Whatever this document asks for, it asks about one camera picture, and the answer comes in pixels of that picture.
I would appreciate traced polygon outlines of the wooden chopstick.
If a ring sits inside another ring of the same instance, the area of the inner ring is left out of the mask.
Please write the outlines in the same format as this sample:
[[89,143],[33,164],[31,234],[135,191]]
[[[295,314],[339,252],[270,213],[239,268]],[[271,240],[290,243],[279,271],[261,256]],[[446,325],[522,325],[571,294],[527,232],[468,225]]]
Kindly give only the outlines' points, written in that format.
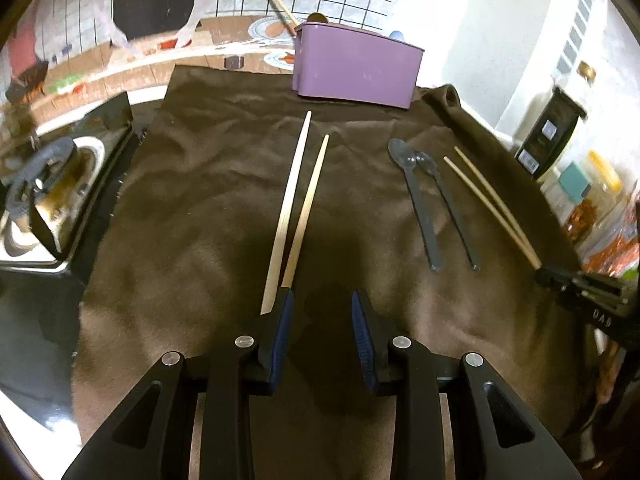
[[320,151],[318,153],[316,162],[314,163],[314,170],[312,170],[311,178],[303,202],[302,211],[300,212],[296,230],[294,233],[291,251],[288,255],[288,262],[286,263],[286,267],[284,270],[281,283],[282,287],[291,288],[294,282],[294,276],[297,269],[299,255],[302,251],[306,227],[311,213],[311,207],[314,203],[314,196],[316,195],[323,162],[326,158],[326,149],[328,148],[329,138],[330,136],[328,134],[323,137]]
[[511,223],[506,220],[506,217],[503,214],[500,214],[498,209],[491,203],[490,200],[484,195],[484,193],[472,182],[472,180],[466,176],[463,171],[447,156],[444,157],[444,162],[454,170],[454,173],[464,182],[464,184],[472,191],[472,193],[480,200],[480,202],[489,210],[489,212],[494,216],[494,218],[499,222],[500,226],[508,233],[511,237],[511,240],[514,241],[518,249],[525,256],[528,262],[532,265],[535,270],[539,270],[541,268],[541,262],[539,258],[535,255],[534,251],[525,246],[524,240],[518,235],[517,232],[512,228]]
[[276,235],[274,236],[270,254],[266,284],[264,293],[262,294],[262,305],[260,306],[261,315],[268,314],[271,311],[274,300],[277,296],[284,246],[286,236],[288,235],[288,225],[290,224],[299,171],[300,168],[302,168],[303,156],[311,123],[311,115],[311,111],[308,110],[305,115],[302,128],[300,129],[290,172],[288,173],[288,180],[285,185]]
[[530,244],[528,237],[526,236],[525,232],[523,231],[520,224],[518,223],[518,220],[515,219],[514,215],[512,214],[508,206],[506,206],[506,204],[504,203],[502,198],[499,196],[497,191],[494,189],[494,187],[484,177],[484,174],[482,174],[480,170],[477,168],[477,166],[475,166],[472,163],[472,160],[469,159],[469,157],[466,156],[457,146],[454,148],[454,150],[466,163],[466,166],[468,166],[471,169],[472,173],[475,174],[475,177],[477,177],[477,180],[480,181],[480,183],[484,186],[487,193],[491,196],[491,199],[498,206],[498,208],[501,211],[501,215],[503,216],[503,218],[506,219],[506,223],[510,226],[510,228],[514,231],[515,236],[522,243],[524,252],[527,252],[530,255],[530,260],[532,260],[533,267],[535,269],[540,269],[542,267],[542,263],[536,253],[536,250],[533,248],[533,245]]

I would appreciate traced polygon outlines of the jar with yellow lid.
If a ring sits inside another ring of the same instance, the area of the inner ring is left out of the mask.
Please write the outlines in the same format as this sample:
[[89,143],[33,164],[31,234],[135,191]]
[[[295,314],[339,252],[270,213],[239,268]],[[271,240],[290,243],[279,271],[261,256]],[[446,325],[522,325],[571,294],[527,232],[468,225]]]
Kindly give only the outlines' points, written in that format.
[[580,201],[564,222],[564,232],[574,246],[582,243],[596,225],[614,209],[624,185],[614,166],[595,151],[589,151],[577,168],[587,179]]

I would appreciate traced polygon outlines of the jar with teal lid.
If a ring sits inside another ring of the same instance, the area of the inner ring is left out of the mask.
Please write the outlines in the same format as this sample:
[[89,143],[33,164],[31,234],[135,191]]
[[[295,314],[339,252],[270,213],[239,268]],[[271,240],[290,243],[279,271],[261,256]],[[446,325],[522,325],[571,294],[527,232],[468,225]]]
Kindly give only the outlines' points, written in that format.
[[542,194],[560,223],[570,218],[590,188],[589,178],[576,162],[571,162],[562,171],[553,168],[552,174],[541,185]]

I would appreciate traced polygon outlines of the brown cloth mat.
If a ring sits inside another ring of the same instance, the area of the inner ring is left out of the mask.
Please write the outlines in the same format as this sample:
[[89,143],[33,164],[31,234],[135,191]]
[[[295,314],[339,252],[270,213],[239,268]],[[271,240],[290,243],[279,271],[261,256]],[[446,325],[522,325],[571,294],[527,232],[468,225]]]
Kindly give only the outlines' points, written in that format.
[[480,353],[564,440],[587,389],[581,322],[540,287],[518,246],[451,168],[442,178],[471,243],[423,180],[444,265],[428,264],[406,182],[388,156],[398,138],[435,158],[463,152],[506,203],[539,258],[578,259],[540,189],[460,105],[450,86],[408,110],[304,101],[285,76],[179,66],[119,192],[82,300],[72,382],[89,439],[170,350],[232,344],[259,314],[286,179],[302,125],[302,176],[323,158],[293,284],[283,379],[250,404],[261,479],[384,479],[392,400],[363,381],[350,297],[445,356]]

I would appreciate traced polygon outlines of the grey plastic spoon right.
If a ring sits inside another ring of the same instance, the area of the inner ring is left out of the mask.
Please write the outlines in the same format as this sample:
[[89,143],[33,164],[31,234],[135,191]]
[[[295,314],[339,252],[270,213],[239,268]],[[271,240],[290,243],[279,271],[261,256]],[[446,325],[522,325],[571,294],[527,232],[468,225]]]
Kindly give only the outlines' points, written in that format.
[[454,203],[454,199],[452,198],[451,193],[446,187],[444,180],[442,180],[442,175],[440,174],[439,166],[437,165],[436,160],[430,154],[427,154],[425,152],[416,152],[416,160],[418,161],[418,165],[421,167],[421,169],[435,181],[439,193],[442,196],[442,200],[446,204],[446,207],[449,211],[450,218],[452,222],[454,222],[454,226],[459,233],[471,268],[474,271],[480,270],[480,257],[477,255],[477,251],[473,247],[473,244],[469,237],[469,233],[465,229],[462,215],[460,214],[460,211],[458,211],[458,208]]

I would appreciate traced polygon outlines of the grey plastic spoon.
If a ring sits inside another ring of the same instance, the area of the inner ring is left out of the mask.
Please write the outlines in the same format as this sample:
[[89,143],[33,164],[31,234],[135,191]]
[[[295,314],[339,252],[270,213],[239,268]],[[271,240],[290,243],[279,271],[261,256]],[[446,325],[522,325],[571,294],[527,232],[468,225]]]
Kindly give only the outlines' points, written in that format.
[[434,272],[439,273],[442,270],[442,257],[440,256],[433,222],[422,196],[419,182],[414,174],[414,170],[418,166],[416,155],[406,141],[397,138],[388,141],[387,149],[390,153],[390,158],[404,173],[412,206],[422,233],[428,263]]
[[473,247],[473,244],[469,237],[469,233],[465,229],[462,215],[460,214],[460,211],[458,211],[458,208],[454,203],[454,199],[452,198],[451,193],[446,187],[444,180],[442,180],[442,175],[440,174],[439,166],[437,165],[436,160],[430,154],[427,154],[425,152],[416,152],[416,160],[418,161],[418,165],[421,167],[421,169],[435,181],[439,193],[442,196],[442,200],[446,204],[446,207],[449,211],[450,218],[452,222],[454,222],[454,226],[459,233],[471,268],[474,271],[480,270],[480,257],[477,255],[477,251]]

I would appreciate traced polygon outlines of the grey plastic spoon left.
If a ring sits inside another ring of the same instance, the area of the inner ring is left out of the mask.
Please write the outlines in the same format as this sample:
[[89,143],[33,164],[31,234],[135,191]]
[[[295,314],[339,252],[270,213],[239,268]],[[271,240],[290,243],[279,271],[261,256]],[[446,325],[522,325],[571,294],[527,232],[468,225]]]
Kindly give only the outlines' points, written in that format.
[[404,173],[412,206],[422,233],[428,263],[434,272],[439,273],[442,270],[442,257],[440,256],[433,222],[422,196],[419,182],[414,174],[414,170],[418,166],[416,155],[406,141],[397,138],[388,141],[387,149],[390,153],[390,158]]

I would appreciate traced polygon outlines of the gas stove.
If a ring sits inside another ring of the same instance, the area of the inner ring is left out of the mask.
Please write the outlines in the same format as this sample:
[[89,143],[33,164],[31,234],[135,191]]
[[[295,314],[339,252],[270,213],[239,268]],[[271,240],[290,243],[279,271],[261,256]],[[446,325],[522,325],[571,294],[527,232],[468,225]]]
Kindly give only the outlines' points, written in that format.
[[1,180],[1,269],[59,274],[78,249],[114,163],[134,135],[126,92],[44,142]]

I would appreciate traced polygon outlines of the purple utensil holder box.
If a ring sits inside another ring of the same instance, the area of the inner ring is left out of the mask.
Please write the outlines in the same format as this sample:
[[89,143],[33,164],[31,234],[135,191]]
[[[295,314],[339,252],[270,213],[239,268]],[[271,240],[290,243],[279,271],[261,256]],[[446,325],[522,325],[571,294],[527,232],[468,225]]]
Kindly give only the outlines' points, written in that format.
[[375,32],[305,22],[296,28],[292,89],[304,98],[406,110],[423,50]]

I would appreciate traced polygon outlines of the chopstick standing in holder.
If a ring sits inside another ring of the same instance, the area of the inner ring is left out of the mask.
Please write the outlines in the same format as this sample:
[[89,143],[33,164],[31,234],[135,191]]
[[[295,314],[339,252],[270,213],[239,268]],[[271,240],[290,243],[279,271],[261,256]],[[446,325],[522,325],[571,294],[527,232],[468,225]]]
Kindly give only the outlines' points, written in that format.
[[288,6],[283,2],[283,0],[272,0],[277,8],[286,16],[286,19],[291,23],[293,29],[296,29],[299,26],[299,21],[293,15],[292,11],[288,8]]

